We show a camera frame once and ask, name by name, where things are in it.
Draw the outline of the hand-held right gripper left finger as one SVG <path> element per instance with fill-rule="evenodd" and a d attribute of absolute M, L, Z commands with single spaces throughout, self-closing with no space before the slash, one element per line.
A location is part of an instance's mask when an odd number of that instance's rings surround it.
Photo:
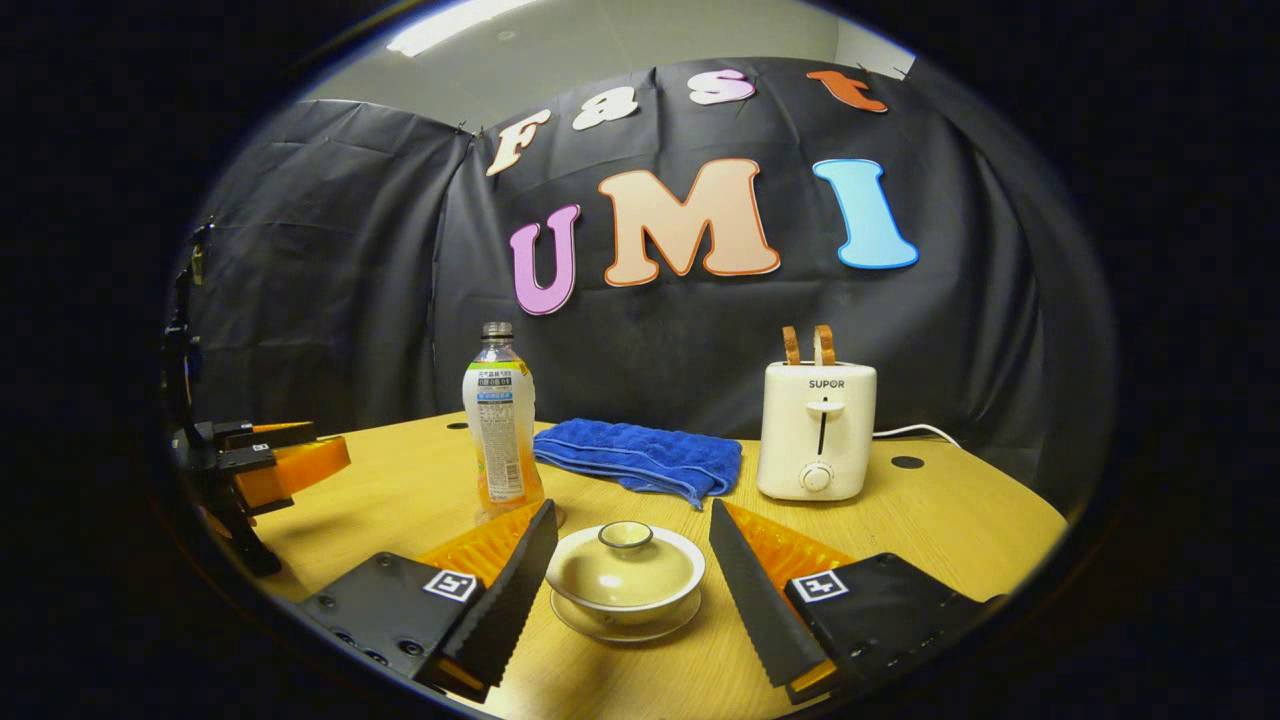
<path fill-rule="evenodd" d="M 483 702 L 503 679 L 557 544 L 557 506 L 544 500 L 417 559 L 375 553 L 297 606 L 393 673 Z"/>

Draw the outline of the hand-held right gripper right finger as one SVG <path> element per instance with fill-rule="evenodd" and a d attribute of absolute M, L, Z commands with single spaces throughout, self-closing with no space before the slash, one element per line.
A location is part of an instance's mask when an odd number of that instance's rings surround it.
<path fill-rule="evenodd" d="M 846 551 L 718 500 L 708 538 L 771 685 L 796 705 L 890 685 L 950 650 L 1005 597 L 1005 575 L 876 542 Z"/>

